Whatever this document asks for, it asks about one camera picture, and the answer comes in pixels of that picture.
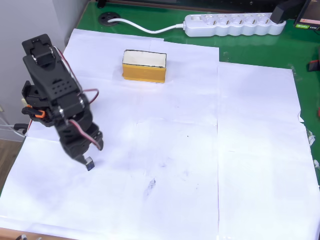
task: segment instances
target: green table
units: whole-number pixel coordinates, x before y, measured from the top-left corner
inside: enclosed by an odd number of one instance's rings
[[[166,42],[179,44],[218,47],[221,62],[292,69],[301,105],[301,117],[304,119],[306,128],[316,136],[316,141],[311,146],[311,153],[313,159],[320,161],[320,119],[317,116],[317,110],[320,107],[320,72],[307,72],[306,67],[309,61],[318,59],[320,35],[312,30],[295,28],[293,20],[287,21],[283,32],[278,36],[189,37],[181,29],[149,34],[126,23],[103,26],[99,24],[98,17],[104,12],[116,12],[122,18],[149,30],[159,30],[181,24],[186,15],[199,14],[199,12],[188,10],[112,3],[108,3],[104,8],[97,8],[95,2],[90,2],[77,28],[105,33],[157,37],[163,38]],[[320,185],[320,170],[316,168],[315,171]]]

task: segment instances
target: black electronic device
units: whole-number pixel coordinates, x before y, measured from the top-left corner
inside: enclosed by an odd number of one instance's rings
[[[47,34],[26,40],[22,46],[26,53],[23,62],[34,83],[24,84],[22,95],[28,106],[22,113],[46,127],[54,126],[64,151],[90,171],[94,162],[83,154],[90,143],[99,150],[104,145],[103,135],[93,123],[92,101],[88,101],[68,62]]]
[[[300,29],[320,31],[320,0],[307,0],[294,26]]]

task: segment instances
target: white power strip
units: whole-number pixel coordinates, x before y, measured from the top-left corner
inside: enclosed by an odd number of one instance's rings
[[[279,35],[286,22],[275,24],[271,13],[192,14],[184,20],[184,31],[189,37]]]

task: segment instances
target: yellow box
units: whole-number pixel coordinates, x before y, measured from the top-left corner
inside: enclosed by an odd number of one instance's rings
[[[167,54],[125,50],[122,60],[123,77],[127,80],[164,83]]]

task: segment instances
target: white paper sheet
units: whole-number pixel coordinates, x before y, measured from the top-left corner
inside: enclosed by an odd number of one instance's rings
[[[89,59],[79,60],[83,48]],[[167,82],[124,80],[125,49],[166,52]],[[0,198],[0,226],[75,239],[215,240],[219,50],[139,39],[102,47],[78,36],[65,57],[84,89],[99,88],[90,107],[104,149],[90,147],[96,167],[87,172],[54,128],[32,124]]]
[[[291,70],[218,67],[219,237],[316,240],[320,192]]]

